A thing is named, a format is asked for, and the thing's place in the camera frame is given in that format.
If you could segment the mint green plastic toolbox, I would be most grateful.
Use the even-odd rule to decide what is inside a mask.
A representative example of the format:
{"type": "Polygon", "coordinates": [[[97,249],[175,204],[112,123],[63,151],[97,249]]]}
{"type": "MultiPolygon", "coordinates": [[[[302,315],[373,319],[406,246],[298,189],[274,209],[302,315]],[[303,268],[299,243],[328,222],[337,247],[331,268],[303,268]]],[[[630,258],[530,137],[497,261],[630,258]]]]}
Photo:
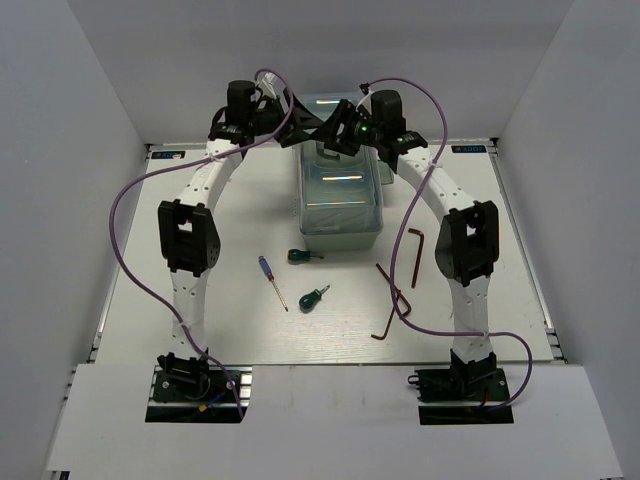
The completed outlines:
{"type": "Polygon", "coordinates": [[[293,147],[299,230],[313,252],[371,249],[383,230],[383,189],[389,166],[367,146],[354,156],[308,140],[293,147]]]}

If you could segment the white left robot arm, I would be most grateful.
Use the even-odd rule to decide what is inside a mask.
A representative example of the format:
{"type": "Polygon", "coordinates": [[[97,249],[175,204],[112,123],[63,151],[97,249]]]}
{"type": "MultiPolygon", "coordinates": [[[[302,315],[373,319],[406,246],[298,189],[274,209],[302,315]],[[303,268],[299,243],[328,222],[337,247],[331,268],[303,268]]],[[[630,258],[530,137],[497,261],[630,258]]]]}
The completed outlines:
{"type": "Polygon", "coordinates": [[[221,241],[213,213],[233,172],[248,151],[271,140],[289,148],[310,139],[322,121],[304,107],[280,76],[260,69],[253,80],[234,80],[227,104],[212,119],[205,157],[176,199],[158,207],[161,254],[172,281],[173,336],[200,358],[208,356],[204,335],[205,296],[221,241]]]}

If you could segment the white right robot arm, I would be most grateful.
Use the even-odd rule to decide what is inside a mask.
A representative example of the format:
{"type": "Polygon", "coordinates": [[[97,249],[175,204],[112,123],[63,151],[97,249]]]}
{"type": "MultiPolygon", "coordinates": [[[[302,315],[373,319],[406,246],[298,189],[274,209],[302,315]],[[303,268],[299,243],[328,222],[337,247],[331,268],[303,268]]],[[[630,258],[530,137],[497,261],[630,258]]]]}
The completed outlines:
{"type": "Polygon", "coordinates": [[[312,134],[336,153],[353,155],[372,147],[380,160],[416,191],[440,223],[434,257],[447,279],[454,329],[451,363],[453,390],[472,399],[488,385],[496,368],[488,327],[488,287],[499,257],[499,213],[491,201],[467,194],[439,164],[438,153],[406,127],[402,101],[395,90],[371,94],[370,108],[342,99],[312,134]]]}

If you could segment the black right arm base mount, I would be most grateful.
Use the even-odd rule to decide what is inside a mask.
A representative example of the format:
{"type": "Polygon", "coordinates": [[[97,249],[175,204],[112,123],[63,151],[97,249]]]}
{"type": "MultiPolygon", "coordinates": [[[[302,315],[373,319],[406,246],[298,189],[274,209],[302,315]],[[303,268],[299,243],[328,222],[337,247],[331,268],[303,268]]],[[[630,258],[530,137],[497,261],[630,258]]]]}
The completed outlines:
{"type": "Polygon", "coordinates": [[[407,377],[418,393],[421,426],[468,426],[513,424],[511,406],[499,408],[510,399],[503,369],[461,387],[449,369],[418,369],[407,377]]]}

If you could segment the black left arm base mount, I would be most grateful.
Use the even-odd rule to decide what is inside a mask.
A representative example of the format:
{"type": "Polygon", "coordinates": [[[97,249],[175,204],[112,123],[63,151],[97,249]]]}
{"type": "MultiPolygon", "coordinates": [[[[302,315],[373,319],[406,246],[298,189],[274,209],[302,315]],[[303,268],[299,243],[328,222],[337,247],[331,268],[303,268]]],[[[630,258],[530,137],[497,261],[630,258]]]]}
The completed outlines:
{"type": "Polygon", "coordinates": [[[152,376],[145,421],[239,424],[249,406],[251,387],[249,367],[224,373],[204,359],[161,355],[152,376]]]}

